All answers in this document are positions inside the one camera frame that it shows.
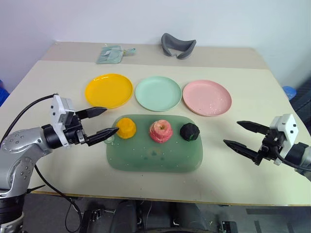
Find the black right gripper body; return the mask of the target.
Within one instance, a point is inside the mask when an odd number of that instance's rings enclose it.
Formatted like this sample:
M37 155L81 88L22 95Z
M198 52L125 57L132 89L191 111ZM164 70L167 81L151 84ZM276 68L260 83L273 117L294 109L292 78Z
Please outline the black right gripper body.
M263 134L264 139L253 162L259 166L263 158L266 160L276 160L279 149L283 144L283 133L277 129L269 128L255 128L254 132Z

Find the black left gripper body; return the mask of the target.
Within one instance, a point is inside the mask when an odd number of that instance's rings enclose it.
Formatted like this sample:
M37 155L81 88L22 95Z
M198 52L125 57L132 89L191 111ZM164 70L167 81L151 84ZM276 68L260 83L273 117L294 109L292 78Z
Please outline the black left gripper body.
M63 133L69 144L85 144L88 143L87 134L84 131L81 121L87 118L86 115L74 115L71 123L65 126Z

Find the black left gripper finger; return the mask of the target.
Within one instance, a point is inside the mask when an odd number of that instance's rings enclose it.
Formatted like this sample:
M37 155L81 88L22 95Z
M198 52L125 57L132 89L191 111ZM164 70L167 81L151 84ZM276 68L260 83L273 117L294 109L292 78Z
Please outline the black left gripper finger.
M86 144L88 146L93 146L97 143L103 142L107 140L109 137L113 136L118 130L119 130L118 127L113 127L98 131L95 134L86 137Z
M100 114L104 113L106 110L107 109L105 107L91 107L91 108L76 112L76 115L80 120L82 120L85 118L97 117Z

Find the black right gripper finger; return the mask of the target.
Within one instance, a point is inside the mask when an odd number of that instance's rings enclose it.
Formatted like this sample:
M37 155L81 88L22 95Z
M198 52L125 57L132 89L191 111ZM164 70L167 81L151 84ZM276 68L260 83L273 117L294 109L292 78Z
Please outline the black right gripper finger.
M223 142L232 150L234 150L236 153L243 155L244 157L247 157L251 159L252 161L256 161L258 158L258 153L256 151L253 151L249 148L247 148L246 145L238 143L236 141L231 140L223 140Z
M269 127L252 122L252 121L237 121L237 124L242 126L244 129L260 134L267 134L269 131Z

